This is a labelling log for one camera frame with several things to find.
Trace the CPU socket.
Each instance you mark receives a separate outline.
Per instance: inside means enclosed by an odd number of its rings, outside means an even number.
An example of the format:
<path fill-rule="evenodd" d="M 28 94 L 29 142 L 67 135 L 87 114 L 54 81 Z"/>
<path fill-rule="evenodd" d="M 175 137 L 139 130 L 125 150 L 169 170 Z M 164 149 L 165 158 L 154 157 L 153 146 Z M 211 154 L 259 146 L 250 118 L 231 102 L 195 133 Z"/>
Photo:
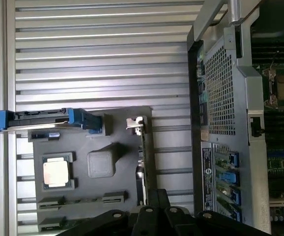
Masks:
<path fill-rule="evenodd" d="M 284 110 L 284 69 L 262 70 L 264 107 Z"/>

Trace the silver CPU chip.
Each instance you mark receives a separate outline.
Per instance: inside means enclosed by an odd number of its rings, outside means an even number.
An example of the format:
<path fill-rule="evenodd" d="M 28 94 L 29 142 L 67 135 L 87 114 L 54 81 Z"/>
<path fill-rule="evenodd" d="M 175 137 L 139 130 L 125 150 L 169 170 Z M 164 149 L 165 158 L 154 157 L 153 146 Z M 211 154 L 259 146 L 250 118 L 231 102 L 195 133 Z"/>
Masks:
<path fill-rule="evenodd" d="M 64 187 L 69 182 L 68 161 L 64 157 L 48 158 L 43 163 L 43 180 L 47 187 Z"/>

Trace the green RAM stick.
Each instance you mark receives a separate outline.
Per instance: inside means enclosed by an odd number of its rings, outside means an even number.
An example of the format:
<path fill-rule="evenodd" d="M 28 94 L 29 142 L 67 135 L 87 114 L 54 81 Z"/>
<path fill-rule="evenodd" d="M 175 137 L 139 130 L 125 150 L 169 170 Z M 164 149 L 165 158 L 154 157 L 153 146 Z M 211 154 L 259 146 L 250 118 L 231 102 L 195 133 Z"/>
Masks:
<path fill-rule="evenodd" d="M 152 125 L 147 116 L 126 119 L 127 127 L 138 136 L 138 165 L 136 167 L 137 201 L 139 206 L 149 204 L 150 190 L 157 187 Z"/>

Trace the black case latch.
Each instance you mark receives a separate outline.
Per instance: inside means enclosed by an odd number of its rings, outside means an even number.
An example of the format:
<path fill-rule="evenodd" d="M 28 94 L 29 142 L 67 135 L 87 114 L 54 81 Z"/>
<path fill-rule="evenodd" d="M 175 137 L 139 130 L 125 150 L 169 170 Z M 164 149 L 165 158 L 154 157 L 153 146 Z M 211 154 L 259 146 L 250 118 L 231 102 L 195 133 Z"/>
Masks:
<path fill-rule="evenodd" d="M 260 117 L 251 117 L 250 119 L 251 125 L 251 134 L 253 137 L 258 138 L 265 133 L 264 128 L 261 126 L 261 118 Z"/>

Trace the disk in blue carrier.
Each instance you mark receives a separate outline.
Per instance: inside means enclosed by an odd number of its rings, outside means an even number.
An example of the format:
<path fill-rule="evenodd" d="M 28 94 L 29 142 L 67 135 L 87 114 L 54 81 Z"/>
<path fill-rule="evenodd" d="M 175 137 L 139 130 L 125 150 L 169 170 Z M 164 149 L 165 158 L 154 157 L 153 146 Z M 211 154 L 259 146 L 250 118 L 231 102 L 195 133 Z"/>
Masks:
<path fill-rule="evenodd" d="M 0 111 L 0 132 L 76 127 L 90 134 L 103 131 L 103 118 L 80 108 L 45 111 Z"/>

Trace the grey open PC case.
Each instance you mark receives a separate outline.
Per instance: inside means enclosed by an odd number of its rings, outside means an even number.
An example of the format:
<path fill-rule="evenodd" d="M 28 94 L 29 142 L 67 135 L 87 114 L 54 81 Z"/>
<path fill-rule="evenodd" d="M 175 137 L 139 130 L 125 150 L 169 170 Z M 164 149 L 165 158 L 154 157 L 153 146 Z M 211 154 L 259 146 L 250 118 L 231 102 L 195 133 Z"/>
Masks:
<path fill-rule="evenodd" d="M 194 213 L 203 209 L 202 148 L 213 157 L 214 212 L 232 219 L 240 209 L 243 224 L 272 236 L 269 213 L 265 134 L 251 134 L 251 117 L 264 128 L 262 75 L 252 58 L 253 30 L 284 27 L 284 0 L 241 0 L 241 24 L 228 21 L 228 0 L 204 0 L 188 33 L 188 71 L 193 161 Z M 240 166 L 231 170 L 228 155 L 238 152 Z M 219 179 L 238 172 L 240 187 Z M 230 198 L 241 192 L 241 205 Z"/>

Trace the white expansion slot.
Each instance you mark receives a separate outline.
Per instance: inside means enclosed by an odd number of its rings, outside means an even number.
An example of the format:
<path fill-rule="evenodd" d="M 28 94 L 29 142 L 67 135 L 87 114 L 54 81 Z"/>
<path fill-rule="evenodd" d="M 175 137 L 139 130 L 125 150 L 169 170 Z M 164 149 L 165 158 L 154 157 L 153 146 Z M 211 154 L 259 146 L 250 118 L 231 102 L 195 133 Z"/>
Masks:
<path fill-rule="evenodd" d="M 270 207 L 284 207 L 284 198 L 281 198 L 281 199 L 271 198 L 269 200 L 269 206 Z"/>

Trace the grey parts rack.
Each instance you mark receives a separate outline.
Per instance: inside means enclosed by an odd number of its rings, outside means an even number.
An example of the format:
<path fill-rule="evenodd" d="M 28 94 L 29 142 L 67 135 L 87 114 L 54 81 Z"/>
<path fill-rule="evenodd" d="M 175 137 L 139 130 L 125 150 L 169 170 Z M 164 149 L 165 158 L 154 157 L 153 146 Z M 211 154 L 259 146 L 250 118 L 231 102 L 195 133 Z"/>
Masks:
<path fill-rule="evenodd" d="M 147 116 L 149 107 L 89 112 L 103 118 L 103 131 L 76 127 L 20 130 L 17 141 L 16 236 L 54 236 L 111 209 L 138 206 L 136 167 L 140 139 L 126 119 Z M 69 182 L 47 187 L 43 163 L 64 157 Z"/>

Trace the blue expansion slot clip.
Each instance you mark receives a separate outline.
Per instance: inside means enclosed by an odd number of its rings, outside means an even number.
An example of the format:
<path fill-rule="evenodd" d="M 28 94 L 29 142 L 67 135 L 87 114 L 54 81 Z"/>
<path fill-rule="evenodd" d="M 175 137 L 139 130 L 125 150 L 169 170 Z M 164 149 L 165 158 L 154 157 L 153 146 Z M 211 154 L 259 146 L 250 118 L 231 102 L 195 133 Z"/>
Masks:
<path fill-rule="evenodd" d="M 238 206 L 241 205 L 241 192 L 239 189 L 231 189 L 230 190 L 230 198 L 231 200 Z"/>
<path fill-rule="evenodd" d="M 220 172 L 218 177 L 220 180 L 228 184 L 240 187 L 240 175 L 238 172 L 224 171 Z"/>
<path fill-rule="evenodd" d="M 242 222 L 242 213 L 240 209 L 233 208 L 231 216 L 234 220 Z"/>
<path fill-rule="evenodd" d="M 239 153 L 230 152 L 228 155 L 229 167 L 231 170 L 237 169 L 240 166 Z"/>

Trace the green motherboard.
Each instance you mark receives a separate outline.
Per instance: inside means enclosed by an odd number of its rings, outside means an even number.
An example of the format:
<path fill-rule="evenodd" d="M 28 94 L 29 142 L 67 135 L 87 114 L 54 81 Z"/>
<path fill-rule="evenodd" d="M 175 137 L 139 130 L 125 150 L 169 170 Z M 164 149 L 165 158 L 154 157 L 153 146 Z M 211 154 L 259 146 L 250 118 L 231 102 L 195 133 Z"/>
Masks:
<path fill-rule="evenodd" d="M 266 68 L 284 69 L 284 27 L 254 29 L 254 68 L 262 75 Z M 284 150 L 284 110 L 264 107 L 264 130 L 268 151 Z M 268 157 L 269 199 L 284 198 L 284 158 Z M 284 236 L 284 207 L 269 207 L 272 236 Z"/>

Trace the white case label sticker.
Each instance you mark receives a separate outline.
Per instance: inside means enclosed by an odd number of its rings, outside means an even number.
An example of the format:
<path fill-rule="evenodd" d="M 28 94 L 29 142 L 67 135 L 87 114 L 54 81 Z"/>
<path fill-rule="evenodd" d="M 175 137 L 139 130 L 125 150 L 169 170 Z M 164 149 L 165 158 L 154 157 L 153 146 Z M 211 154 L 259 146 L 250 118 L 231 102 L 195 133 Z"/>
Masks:
<path fill-rule="evenodd" d="M 214 210 L 213 157 L 210 147 L 202 148 L 203 209 Z"/>

